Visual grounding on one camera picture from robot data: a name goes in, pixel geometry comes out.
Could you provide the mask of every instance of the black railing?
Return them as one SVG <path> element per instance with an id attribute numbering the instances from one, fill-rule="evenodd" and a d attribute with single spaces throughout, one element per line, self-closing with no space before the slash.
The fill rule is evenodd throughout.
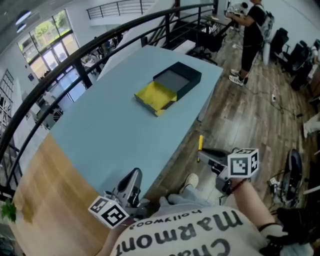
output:
<path id="1" fill-rule="evenodd" d="M 153 45 L 157 43 L 159 40 L 162 38 L 165 38 L 165 43 L 163 47 L 168 46 L 169 44 L 172 44 L 179 36 L 172 37 L 171 33 L 174 31 L 177 31 L 179 27 L 175 27 L 170 31 L 170 24 L 176 23 L 177 21 L 181 21 L 190 17 L 196 17 L 196 19 L 187 22 L 187 24 L 196 24 L 199 25 L 201 22 L 201 19 L 203 18 L 203 14 L 206 13 L 207 15 L 212 15 L 212 13 L 215 13 L 218 9 L 218 1 L 217 3 L 210 3 L 210 4 L 195 4 L 195 5 L 190 5 L 190 6 L 184 6 L 184 7 L 179 7 L 179 8 L 172 8 L 168 10 L 163 10 L 160 12 L 152 13 L 140 18 L 137 18 L 135 20 L 132 20 L 128 23 L 122 24 L 104 34 L 99 36 L 98 38 L 88 42 L 86 45 L 83 47 L 79 48 L 76 52 L 74 52 L 72 55 L 70 55 L 68 58 L 66 58 L 60 65 L 58 65 L 54 70 L 52 70 L 44 79 L 42 79 L 38 85 L 30 92 L 30 94 L 26 97 L 26 99 L 22 102 L 22 104 L 19 106 L 17 111 L 15 112 L 14 116 L 12 116 L 10 123 L 7 125 L 3 136 L 1 136 L 0 140 L 0 160 L 4 158 L 6 150 L 12 146 L 12 140 L 13 140 L 13 135 L 15 131 L 17 130 L 19 124 L 23 120 L 23 118 L 26 116 L 26 114 L 29 112 L 31 107 L 37 102 L 37 100 L 45 93 L 45 91 L 52 85 L 52 83 L 57 79 L 58 76 L 60 76 L 66 69 L 68 69 L 70 66 L 74 66 L 79 74 L 79 77 L 71 83 L 71 85 L 64 90 L 54 101 L 53 104 L 51 104 L 45 112 L 42 114 L 42 116 L 36 121 L 34 127 L 32 128 L 31 132 L 25 139 L 23 145 L 17 151 L 17 155 L 14 158 L 14 162 L 10 165 L 10 172 L 9 175 L 6 179 L 6 183 L 3 186 L 0 186 L 0 192 L 1 195 L 4 193 L 6 195 L 9 195 L 8 198 L 12 198 L 12 193 L 13 189 L 11 187 L 11 180 L 15 176 L 15 171 L 19 165 L 19 160 L 24 153 L 28 143 L 34 136 L 35 132 L 37 129 L 40 127 L 40 125 L 44 122 L 45 118 L 55 109 L 58 105 L 58 103 L 61 101 L 61 99 L 66 96 L 78 83 L 82 82 L 86 88 L 89 88 L 92 86 L 92 83 L 88 77 L 88 74 L 91 73 L 93 70 L 95 70 L 100 64 L 106 63 L 108 59 L 115 55 L 116 53 L 120 52 L 122 49 L 125 47 L 129 46 L 133 42 L 137 40 L 141 40 L 141 45 Z M 194 14 L 190 14 L 187 16 L 183 16 L 181 18 L 177 18 L 174 20 L 171 20 L 170 17 L 172 14 L 180 14 L 180 12 L 184 10 L 190 10 L 190 9 L 197 9 L 197 12 Z M 114 51 L 110 52 L 108 55 L 97 61 L 93 66 L 91 66 L 88 69 L 85 69 L 84 66 L 82 65 L 81 58 L 89 54 L 91 51 L 97 49 L 100 47 L 102 44 L 104 44 L 106 41 L 111 40 L 112 38 L 118 36 L 121 33 L 124 33 L 136 26 L 139 26 L 143 23 L 146 23 L 148 21 L 164 17 L 164 23 L 161 25 L 150 29 L 149 31 L 146 31 L 137 37 L 131 39 L 130 41 L 122 44 L 121 46 L 119 45 Z M 157 32 L 159 30 L 165 29 L 165 34 L 162 36 L 159 36 L 158 38 L 153 37 L 152 40 L 148 40 L 147 36 L 149 35 L 150 37 L 154 32 Z"/>
<path id="2" fill-rule="evenodd" d="M 87 9 L 89 19 L 104 18 L 108 16 L 121 16 L 128 14 L 144 14 L 153 4 L 154 0 L 120 0 L 109 2 Z"/>

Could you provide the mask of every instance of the table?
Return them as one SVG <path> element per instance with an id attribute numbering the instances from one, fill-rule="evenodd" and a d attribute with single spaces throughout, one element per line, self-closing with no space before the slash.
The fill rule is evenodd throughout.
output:
<path id="1" fill-rule="evenodd" d="M 176 62 L 200 71 L 201 81 L 162 116 L 155 117 L 136 102 L 134 93 Z M 203 60 L 147 45 L 91 86 L 50 133 L 99 194 L 112 191 L 137 167 L 143 173 L 143 196 L 201 110 L 206 110 L 222 71 Z"/>

